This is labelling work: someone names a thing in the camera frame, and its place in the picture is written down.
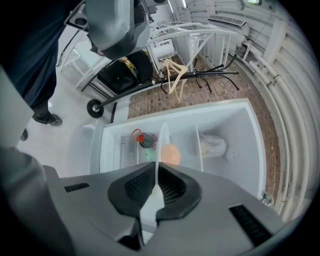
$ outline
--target white plastic bag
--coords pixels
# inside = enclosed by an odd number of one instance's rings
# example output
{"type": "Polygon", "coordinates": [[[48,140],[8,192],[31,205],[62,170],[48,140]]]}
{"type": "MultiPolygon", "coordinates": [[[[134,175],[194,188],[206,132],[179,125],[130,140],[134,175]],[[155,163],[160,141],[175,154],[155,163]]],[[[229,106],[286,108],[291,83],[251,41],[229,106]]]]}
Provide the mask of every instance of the white plastic bag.
{"type": "Polygon", "coordinates": [[[204,158],[221,157],[227,150],[227,143],[223,138],[214,135],[199,134],[201,156],[204,158]]]}

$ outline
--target brown tiled floor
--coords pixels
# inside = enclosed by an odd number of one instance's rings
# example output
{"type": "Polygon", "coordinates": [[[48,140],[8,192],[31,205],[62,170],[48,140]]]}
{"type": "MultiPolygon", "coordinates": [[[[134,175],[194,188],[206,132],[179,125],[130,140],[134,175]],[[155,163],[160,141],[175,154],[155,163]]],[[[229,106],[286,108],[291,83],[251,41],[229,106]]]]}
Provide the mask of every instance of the brown tiled floor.
{"type": "MultiPolygon", "coordinates": [[[[199,59],[197,67],[202,65],[203,61],[199,59]]],[[[131,97],[128,119],[196,104],[248,98],[259,121],[264,140],[266,153],[265,190],[276,200],[280,182],[280,152],[270,112],[252,81],[236,63],[233,63],[227,70],[240,72],[238,75],[228,75],[240,88],[239,91],[224,77],[207,77],[212,93],[209,93],[206,84],[201,79],[199,81],[202,89],[198,87],[195,79],[189,79],[184,85],[182,101],[178,103],[178,99],[173,93],[164,94],[160,87],[156,87],[131,97]]]]}

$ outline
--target caster wheel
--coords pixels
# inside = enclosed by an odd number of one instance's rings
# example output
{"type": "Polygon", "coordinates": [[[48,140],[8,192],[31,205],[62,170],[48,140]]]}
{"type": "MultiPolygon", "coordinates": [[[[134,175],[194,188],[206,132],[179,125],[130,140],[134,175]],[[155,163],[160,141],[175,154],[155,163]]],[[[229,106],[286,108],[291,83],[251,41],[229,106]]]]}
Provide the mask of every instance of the caster wheel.
{"type": "Polygon", "coordinates": [[[92,99],[88,102],[86,105],[86,111],[92,118],[100,118],[104,114],[104,107],[100,107],[98,109],[95,109],[96,106],[100,105],[101,102],[97,99],[92,99]]]}

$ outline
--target shoe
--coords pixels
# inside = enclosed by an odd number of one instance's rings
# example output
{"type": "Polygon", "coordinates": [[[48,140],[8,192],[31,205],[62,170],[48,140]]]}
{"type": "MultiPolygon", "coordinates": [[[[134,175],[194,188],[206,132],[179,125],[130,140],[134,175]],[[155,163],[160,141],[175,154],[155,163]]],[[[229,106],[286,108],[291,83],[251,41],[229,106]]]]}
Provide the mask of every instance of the shoe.
{"type": "Polygon", "coordinates": [[[56,114],[51,114],[51,121],[50,121],[50,125],[51,126],[60,126],[62,125],[62,120],[59,116],[57,116],[56,114]]]}
{"type": "Polygon", "coordinates": [[[28,139],[28,132],[26,129],[24,129],[21,137],[20,137],[20,141],[25,142],[28,139]]]}

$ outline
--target peach colored ball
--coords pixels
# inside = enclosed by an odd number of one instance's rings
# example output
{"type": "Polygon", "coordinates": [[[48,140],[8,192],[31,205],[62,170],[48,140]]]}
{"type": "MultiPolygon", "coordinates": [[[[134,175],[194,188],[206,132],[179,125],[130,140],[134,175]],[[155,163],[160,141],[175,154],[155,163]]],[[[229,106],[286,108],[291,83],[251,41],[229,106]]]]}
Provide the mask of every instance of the peach colored ball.
{"type": "Polygon", "coordinates": [[[174,144],[166,144],[161,149],[161,161],[168,164],[178,165],[180,163],[180,151],[174,144]]]}

